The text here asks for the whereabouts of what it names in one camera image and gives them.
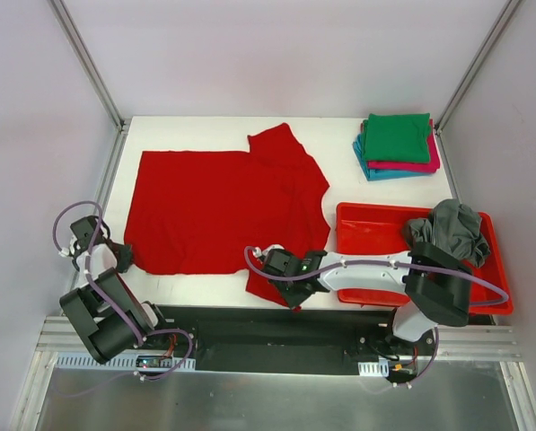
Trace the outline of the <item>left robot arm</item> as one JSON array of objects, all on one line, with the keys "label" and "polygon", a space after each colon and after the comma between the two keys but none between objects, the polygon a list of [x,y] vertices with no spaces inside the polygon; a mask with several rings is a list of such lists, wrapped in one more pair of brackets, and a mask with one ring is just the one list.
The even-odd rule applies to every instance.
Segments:
[{"label": "left robot arm", "polygon": [[80,285],[59,304],[92,358],[104,365],[123,351],[145,343],[164,347],[170,328],[154,304],[140,302],[121,277],[133,263],[132,247],[114,242],[96,215],[70,225],[68,256]]}]

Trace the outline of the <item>red t-shirt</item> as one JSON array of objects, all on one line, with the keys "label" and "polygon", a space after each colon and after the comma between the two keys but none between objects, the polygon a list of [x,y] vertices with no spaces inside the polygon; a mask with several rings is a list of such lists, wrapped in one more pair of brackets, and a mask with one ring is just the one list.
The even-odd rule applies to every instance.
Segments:
[{"label": "red t-shirt", "polygon": [[330,185],[286,123],[248,151],[143,152],[124,231],[135,265],[159,276],[245,269],[244,249],[321,250]]}]

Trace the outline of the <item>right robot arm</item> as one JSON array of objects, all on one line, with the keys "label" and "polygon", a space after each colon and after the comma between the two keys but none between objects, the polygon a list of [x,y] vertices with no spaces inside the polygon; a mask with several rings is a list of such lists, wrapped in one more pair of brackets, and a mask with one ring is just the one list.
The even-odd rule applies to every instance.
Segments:
[{"label": "right robot arm", "polygon": [[357,289],[406,296],[384,332],[385,346],[394,354],[408,352],[431,329],[464,327],[469,320],[472,272],[427,242],[387,255],[309,251],[298,258],[278,244],[254,248],[252,255],[291,309],[317,293]]}]

